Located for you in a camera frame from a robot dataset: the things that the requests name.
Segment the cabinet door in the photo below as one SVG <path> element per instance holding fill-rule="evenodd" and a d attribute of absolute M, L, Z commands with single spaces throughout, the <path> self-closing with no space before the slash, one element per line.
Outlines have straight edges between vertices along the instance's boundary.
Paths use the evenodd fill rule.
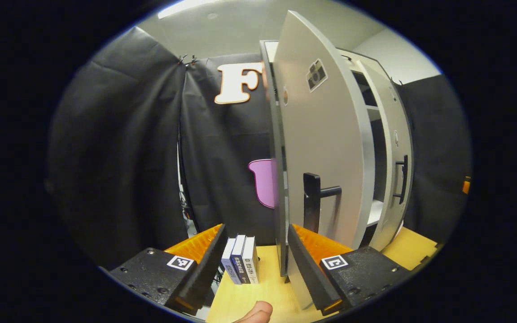
<path fill-rule="evenodd" d="M 372 129 L 359 86 L 332 43 L 292 11 L 283 24 L 273 72 L 284 137 L 284 155 L 275 158 L 285 161 L 288 185 L 279 200 L 288 198 L 289 223 L 303 226 L 303 174 L 317 174 L 322 188 L 342 188 L 340 196 L 322 199 L 319 233 L 357 249 L 375 177 Z M 292 256 L 288 273 L 295 295 L 308 296 Z M 302 308 L 308 299 L 299 298 Z"/>
<path fill-rule="evenodd" d="M 410 198 L 414 158 L 408 120 L 396 88 L 382 66 L 374 59 L 339 49 L 353 71 L 364 74 L 370 86 L 384 129 L 386 144 L 386 184 L 380 219 L 370 241 L 381 251 L 395 237 L 402 224 Z"/>

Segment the finger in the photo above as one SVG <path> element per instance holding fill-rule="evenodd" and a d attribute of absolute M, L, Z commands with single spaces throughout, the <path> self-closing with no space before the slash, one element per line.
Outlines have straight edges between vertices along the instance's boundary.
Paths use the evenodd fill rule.
<path fill-rule="evenodd" d="M 243 319 L 240 323 L 268 323 L 271 320 L 271 313 L 267 313 L 263 310 L 257 311 L 247 319 Z"/>
<path fill-rule="evenodd" d="M 254 315 L 255 313 L 257 313 L 258 311 L 261 311 L 261 310 L 268 313 L 269 315 L 271 315 L 272 314 L 272 305 L 267 302 L 264 302 L 264 301 L 257 301 L 254 304 L 254 307 L 248 313 L 246 313 L 245 316 L 243 316 L 241 319 L 239 319 L 237 322 L 242 321 L 243 319 L 248 319 L 249 317 L 251 317 L 252 315 Z"/>

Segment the orange object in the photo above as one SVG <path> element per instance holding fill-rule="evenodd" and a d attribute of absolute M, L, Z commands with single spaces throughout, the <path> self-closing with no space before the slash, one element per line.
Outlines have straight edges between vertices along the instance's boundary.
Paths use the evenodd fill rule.
<path fill-rule="evenodd" d="M 193 309 L 195 309 L 195 307 L 192 307 L 189 303 L 185 302 L 185 301 L 184 301 L 182 298 L 180 298 L 180 297 L 176 297 L 176 298 L 175 298 L 175 301 L 176 301 L 176 302 L 178 302 L 179 304 L 181 304 L 181 305 L 183 305 L 183 306 L 187 307 L 187 309 L 189 309 L 189 310 L 193 310 Z"/>
<path fill-rule="evenodd" d="M 337 307 L 338 305 L 342 304 L 342 299 L 339 299 L 338 301 L 330 304 L 329 306 L 325 307 L 324 310 L 327 311 L 327 310 L 330 310 L 332 309 L 333 307 Z"/>
<path fill-rule="evenodd" d="M 320 260 L 323 258 L 354 251 L 343 244 L 337 243 L 330 238 L 314 233 L 308 229 L 304 229 L 303 227 L 299 227 L 298 225 L 293 224 L 293 227 L 300 241 L 310 254 L 310 257 L 314 259 L 314 262 L 316 262 L 319 268 Z"/>
<path fill-rule="evenodd" d="M 470 190 L 470 176 L 466 176 L 466 180 L 464 180 L 464 186 L 462 186 L 462 192 L 468 194 Z"/>
<path fill-rule="evenodd" d="M 215 225 L 210 229 L 198 233 L 194 237 L 181 241 L 173 247 L 165 250 L 165 252 L 168 252 L 171 255 L 193 259 L 197 264 L 200 264 L 205 252 L 209 249 L 209 245 L 221 228 L 221 225 L 222 224 Z"/>

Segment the book spine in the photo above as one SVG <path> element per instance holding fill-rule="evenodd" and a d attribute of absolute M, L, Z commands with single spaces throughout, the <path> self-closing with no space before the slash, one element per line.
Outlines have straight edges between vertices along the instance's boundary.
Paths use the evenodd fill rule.
<path fill-rule="evenodd" d="M 259 278 L 257 276 L 257 271 L 255 268 L 257 267 L 252 258 L 244 258 L 243 259 L 246 269 L 246 274 L 249 277 L 249 281 L 251 284 L 258 284 Z"/>
<path fill-rule="evenodd" d="M 234 270 L 230 259 L 221 259 L 221 262 L 224 266 L 224 271 L 228 273 L 228 276 L 230 276 L 232 282 L 234 282 L 235 285 L 240 285 L 241 280 L 238 278 L 237 272 Z"/>
<path fill-rule="evenodd" d="M 242 263 L 242 257 L 240 255 L 232 255 L 231 260 L 241 282 L 243 284 L 250 284 L 249 276 L 246 274 L 245 266 Z"/>

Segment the ceiling light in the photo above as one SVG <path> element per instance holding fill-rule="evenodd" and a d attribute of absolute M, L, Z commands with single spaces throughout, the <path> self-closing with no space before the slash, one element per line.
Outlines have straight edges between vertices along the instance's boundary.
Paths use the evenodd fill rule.
<path fill-rule="evenodd" d="M 211 4 L 213 2 L 218 2 L 220 0 L 183 0 L 181 2 L 177 2 L 172 6 L 169 6 L 158 13 L 158 18 L 163 19 L 172 14 L 179 13 L 183 10 L 188 10 L 195 8 L 197 6 L 201 6 L 203 4 Z"/>

